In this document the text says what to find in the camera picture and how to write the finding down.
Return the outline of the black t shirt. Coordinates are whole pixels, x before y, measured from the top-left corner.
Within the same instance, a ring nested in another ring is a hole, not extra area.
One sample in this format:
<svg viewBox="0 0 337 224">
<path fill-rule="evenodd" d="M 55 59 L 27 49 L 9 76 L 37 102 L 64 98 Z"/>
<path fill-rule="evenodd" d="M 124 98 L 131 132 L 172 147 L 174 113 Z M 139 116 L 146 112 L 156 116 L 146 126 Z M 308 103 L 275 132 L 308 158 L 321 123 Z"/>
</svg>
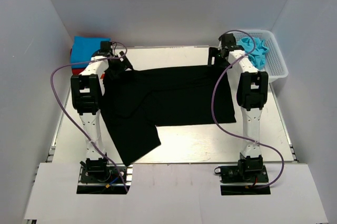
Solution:
<svg viewBox="0 0 337 224">
<path fill-rule="evenodd" d="M 161 144 L 159 126 L 236 121 L 229 81 L 218 67 L 107 70 L 103 85 L 101 115 L 126 166 Z"/>
</svg>

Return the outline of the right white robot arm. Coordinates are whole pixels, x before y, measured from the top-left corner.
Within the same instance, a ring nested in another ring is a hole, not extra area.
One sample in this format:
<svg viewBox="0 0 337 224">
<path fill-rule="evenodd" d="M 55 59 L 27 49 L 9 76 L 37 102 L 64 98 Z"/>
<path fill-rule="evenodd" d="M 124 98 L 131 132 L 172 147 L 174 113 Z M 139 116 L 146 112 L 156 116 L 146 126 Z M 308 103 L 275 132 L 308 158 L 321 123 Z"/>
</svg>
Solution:
<svg viewBox="0 0 337 224">
<path fill-rule="evenodd" d="M 254 52 L 256 42 L 247 32 L 238 30 L 253 42 L 249 52 L 236 44 L 234 33 L 236 30 L 225 32 L 219 37 L 218 50 L 220 57 L 227 60 L 228 66 L 221 73 L 215 83 L 211 98 L 211 115 L 214 123 L 226 134 L 244 141 L 240 150 L 240 159 L 261 159 L 260 150 L 260 120 L 262 110 L 267 101 L 269 76 L 266 71 L 258 70 L 249 60 L 249 55 Z M 236 102 L 242 113 L 242 136 L 231 133 L 220 126 L 215 117 L 214 102 L 217 88 L 229 69 L 233 69 L 239 78 L 236 89 Z"/>
</svg>

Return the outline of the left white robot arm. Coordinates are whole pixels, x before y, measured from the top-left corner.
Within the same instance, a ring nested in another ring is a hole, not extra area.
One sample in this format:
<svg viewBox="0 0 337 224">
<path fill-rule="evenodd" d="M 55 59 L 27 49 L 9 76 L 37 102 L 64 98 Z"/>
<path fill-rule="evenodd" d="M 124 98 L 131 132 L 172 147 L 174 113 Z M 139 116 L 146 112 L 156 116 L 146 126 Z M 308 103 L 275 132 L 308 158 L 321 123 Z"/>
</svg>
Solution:
<svg viewBox="0 0 337 224">
<path fill-rule="evenodd" d="M 118 44 L 102 41 L 86 68 L 71 77 L 72 104 L 80 116 L 86 137 L 86 158 L 90 160 L 106 156 L 100 129 L 104 94 L 100 79 L 104 75 L 117 79 L 121 73 L 133 69 L 126 57 L 127 49 L 116 52 Z"/>
</svg>

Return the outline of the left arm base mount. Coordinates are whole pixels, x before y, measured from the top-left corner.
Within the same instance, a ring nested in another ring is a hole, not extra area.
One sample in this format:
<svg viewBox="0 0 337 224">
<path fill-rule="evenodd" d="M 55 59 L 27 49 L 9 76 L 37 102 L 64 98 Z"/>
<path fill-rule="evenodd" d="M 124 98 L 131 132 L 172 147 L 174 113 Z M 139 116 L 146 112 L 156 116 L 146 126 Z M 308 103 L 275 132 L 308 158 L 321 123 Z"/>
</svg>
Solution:
<svg viewBox="0 0 337 224">
<path fill-rule="evenodd" d="M 105 158 L 81 161 L 78 195 L 125 195 L 132 181 L 133 168 L 113 165 Z"/>
</svg>

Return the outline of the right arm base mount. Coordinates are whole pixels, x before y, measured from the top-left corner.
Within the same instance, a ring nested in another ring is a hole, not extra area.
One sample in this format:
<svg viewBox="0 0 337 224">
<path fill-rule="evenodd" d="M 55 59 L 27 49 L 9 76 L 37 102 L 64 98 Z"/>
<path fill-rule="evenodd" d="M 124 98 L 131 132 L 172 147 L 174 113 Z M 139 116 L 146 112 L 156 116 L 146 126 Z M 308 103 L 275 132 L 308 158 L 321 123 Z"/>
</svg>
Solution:
<svg viewBox="0 0 337 224">
<path fill-rule="evenodd" d="M 214 173 L 220 177 L 221 195 L 269 195 L 269 178 L 261 155 L 241 157 L 236 165 L 218 166 Z"/>
</svg>

